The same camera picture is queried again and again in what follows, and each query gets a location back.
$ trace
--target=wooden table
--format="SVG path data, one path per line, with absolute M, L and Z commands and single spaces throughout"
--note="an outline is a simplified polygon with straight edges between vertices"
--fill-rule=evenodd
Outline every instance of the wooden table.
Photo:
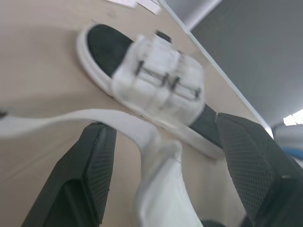
M 79 109 L 130 113 L 102 92 L 81 68 L 77 32 L 96 21 L 132 39 L 160 30 L 205 69 L 206 103 L 217 112 L 258 118 L 202 54 L 173 17 L 140 5 L 129 9 L 105 0 L 3 0 L 0 2 L 0 106 L 16 115 L 47 117 Z M 67 122 L 22 138 L 0 140 L 0 223 L 20 226 L 53 166 L 88 122 Z M 174 138 L 159 129 L 166 138 Z M 225 160 L 213 161 L 183 143 L 183 174 L 198 216 L 237 226 L 245 213 Z M 131 209 L 140 182 L 140 154 L 118 134 L 114 172 L 103 226 L 134 226 Z

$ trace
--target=white strap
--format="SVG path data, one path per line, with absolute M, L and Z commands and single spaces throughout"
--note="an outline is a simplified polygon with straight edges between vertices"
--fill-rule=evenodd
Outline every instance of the white strap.
M 50 124 L 71 120 L 102 122 L 122 132 L 143 151 L 153 141 L 160 141 L 158 130 L 151 123 L 117 110 L 79 110 L 51 118 L 19 118 L 5 116 L 0 119 L 0 138 L 19 136 Z
M 157 129 L 148 122 L 120 111 L 101 109 L 79 110 L 40 119 L 8 115 L 0 118 L 0 138 L 20 136 L 57 122 L 82 119 L 107 124 L 138 145 L 143 161 L 143 182 L 134 203 L 142 226 L 203 227 L 182 178 L 181 144 L 173 141 L 162 144 Z

